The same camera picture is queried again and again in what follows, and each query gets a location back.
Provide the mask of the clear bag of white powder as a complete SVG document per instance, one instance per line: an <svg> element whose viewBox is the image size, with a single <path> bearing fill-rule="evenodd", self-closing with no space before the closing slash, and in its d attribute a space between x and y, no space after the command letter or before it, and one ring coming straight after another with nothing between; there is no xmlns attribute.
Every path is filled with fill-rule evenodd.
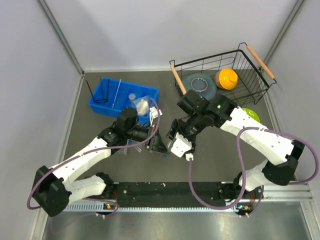
<svg viewBox="0 0 320 240"><path fill-rule="evenodd" d="M133 104L139 116L144 116L149 113L149 99L150 97L146 95L133 101Z"/></svg>

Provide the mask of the glass bulb tube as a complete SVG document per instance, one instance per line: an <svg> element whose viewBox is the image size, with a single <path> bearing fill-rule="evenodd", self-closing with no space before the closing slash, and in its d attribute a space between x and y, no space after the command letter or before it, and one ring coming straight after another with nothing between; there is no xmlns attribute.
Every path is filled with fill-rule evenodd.
<svg viewBox="0 0 320 240"><path fill-rule="evenodd" d="M115 92L115 96L114 96L114 99L113 99L113 103L112 103L112 106L111 106L112 108L114 108L114 106L115 106L121 82L122 82L122 79L120 79L119 82L118 82L118 85L117 85L117 88L116 88L116 92Z"/></svg>

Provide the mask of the black wire ring stand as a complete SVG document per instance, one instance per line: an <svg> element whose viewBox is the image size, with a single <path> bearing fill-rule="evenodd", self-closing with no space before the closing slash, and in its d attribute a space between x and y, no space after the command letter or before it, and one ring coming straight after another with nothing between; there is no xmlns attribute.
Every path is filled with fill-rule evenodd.
<svg viewBox="0 0 320 240"><path fill-rule="evenodd" d="M89 105L91 105L92 103L106 104L109 102L109 88L110 88L109 78L101 77L99 84L97 85L94 91L92 91L89 81L86 80L85 82L91 95L88 101Z"/></svg>

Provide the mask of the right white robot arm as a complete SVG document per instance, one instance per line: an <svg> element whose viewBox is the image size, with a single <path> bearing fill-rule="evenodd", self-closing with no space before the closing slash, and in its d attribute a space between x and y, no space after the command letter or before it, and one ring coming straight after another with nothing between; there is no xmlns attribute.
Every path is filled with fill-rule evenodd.
<svg viewBox="0 0 320 240"><path fill-rule="evenodd" d="M195 152L196 136L207 127L216 127L243 140L266 158L235 179L233 192L237 197L245 198L265 184L290 184L305 147L301 141L269 132L225 95L216 94L207 100L189 90L177 105L187 114L187 120L174 119L171 124L167 133L171 153L188 159Z"/></svg>

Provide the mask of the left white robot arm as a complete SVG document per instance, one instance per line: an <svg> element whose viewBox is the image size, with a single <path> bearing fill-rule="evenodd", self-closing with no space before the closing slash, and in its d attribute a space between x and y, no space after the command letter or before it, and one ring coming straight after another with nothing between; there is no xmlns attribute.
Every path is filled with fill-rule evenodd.
<svg viewBox="0 0 320 240"><path fill-rule="evenodd" d="M98 172L82 180L78 178L122 149L144 145L150 151L165 153L167 148L159 133L161 115L157 107L150 108L150 125L146 127L138 124L138 112L126 107L111 126L102 130L82 150L60 164L40 167L34 177L32 198L50 217L55 217L73 202L115 197L115 182L108 174Z"/></svg>

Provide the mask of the clear plastic well plate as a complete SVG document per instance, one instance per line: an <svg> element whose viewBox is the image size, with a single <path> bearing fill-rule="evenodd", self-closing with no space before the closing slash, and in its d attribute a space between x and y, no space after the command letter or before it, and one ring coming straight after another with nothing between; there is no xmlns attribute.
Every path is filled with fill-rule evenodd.
<svg viewBox="0 0 320 240"><path fill-rule="evenodd" d="M128 152L127 148L120 148L116 153L119 155L126 155Z"/></svg>

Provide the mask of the blue-grey ceramic plate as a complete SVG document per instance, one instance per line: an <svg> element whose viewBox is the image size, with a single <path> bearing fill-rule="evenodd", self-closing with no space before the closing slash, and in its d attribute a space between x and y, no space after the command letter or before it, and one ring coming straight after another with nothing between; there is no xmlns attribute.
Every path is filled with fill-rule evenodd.
<svg viewBox="0 0 320 240"><path fill-rule="evenodd" d="M217 85L214 80L204 73L193 73L182 79L186 91L193 90L200 97L210 101L217 93Z"/></svg>

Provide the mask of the blue plastic divided bin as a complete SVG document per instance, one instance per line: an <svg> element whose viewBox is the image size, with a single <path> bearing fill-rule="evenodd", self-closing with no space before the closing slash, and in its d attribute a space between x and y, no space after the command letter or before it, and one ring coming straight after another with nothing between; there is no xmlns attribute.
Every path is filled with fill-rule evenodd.
<svg viewBox="0 0 320 240"><path fill-rule="evenodd" d="M130 102L128 95L130 93L136 94L136 98L141 98L144 96L149 96L154 100L158 100L159 98L159 89L151 86L141 85L137 83L123 81L120 84L118 95L115 101L114 108L112 108L112 104L114 101L114 97L116 94L117 86L119 80L109 78L109 101L104 104L95 104L92 103L89 105L95 113L117 117L121 111L126 107L132 107L133 104Z"/></svg>

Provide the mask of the orange ribbed bowl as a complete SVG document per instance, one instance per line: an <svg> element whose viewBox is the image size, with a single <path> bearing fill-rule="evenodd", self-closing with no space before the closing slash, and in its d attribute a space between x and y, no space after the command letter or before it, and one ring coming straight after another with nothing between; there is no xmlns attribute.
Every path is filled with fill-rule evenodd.
<svg viewBox="0 0 320 240"><path fill-rule="evenodd" d="M231 68L224 68L219 70L214 76L216 85L224 90L233 90L238 83L238 75Z"/></svg>

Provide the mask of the lime green plate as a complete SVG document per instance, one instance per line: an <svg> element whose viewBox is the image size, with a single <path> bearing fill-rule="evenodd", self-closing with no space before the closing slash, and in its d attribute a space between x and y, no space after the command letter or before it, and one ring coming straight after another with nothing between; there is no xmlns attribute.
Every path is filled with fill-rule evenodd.
<svg viewBox="0 0 320 240"><path fill-rule="evenodd" d="M244 118L245 120L256 121L258 123L261 122L260 117L255 111L249 108L242 108L242 110L245 112L245 115L246 115L246 117Z"/></svg>

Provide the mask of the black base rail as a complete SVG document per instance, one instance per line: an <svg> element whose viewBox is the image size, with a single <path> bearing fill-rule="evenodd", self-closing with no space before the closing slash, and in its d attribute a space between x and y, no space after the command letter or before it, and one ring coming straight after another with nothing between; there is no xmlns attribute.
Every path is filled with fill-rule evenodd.
<svg viewBox="0 0 320 240"><path fill-rule="evenodd" d="M227 206L227 212L245 216L257 209L262 202L310 202L313 197L307 184L279 186L266 184L243 195L231 206L238 196L231 182L194 182L194 190L207 204ZM193 196L188 182L116 182L102 196L91 200L78 200L69 204L66 212L111 213L119 212L213 212L199 203Z"/></svg>

